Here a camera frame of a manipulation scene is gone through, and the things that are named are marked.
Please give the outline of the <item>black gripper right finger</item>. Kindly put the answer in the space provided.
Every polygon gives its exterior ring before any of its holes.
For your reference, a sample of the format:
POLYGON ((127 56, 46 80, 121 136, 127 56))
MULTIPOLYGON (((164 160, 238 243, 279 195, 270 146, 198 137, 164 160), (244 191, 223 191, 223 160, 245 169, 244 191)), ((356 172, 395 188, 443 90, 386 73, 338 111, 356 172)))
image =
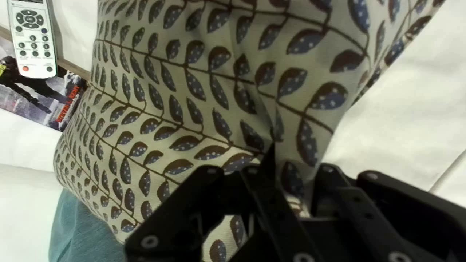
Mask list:
POLYGON ((351 181, 346 176, 341 168, 324 163, 315 178, 312 216, 314 217, 335 217, 338 204, 335 191, 350 187, 351 181))

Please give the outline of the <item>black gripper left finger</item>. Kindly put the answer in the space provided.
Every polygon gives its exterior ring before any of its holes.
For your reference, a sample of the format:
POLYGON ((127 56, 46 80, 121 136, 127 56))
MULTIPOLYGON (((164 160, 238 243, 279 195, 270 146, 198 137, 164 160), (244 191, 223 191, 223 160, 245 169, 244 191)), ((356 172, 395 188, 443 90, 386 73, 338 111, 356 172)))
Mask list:
POLYGON ((258 165, 242 169, 247 188, 252 192, 276 187, 276 146, 271 146, 258 165))

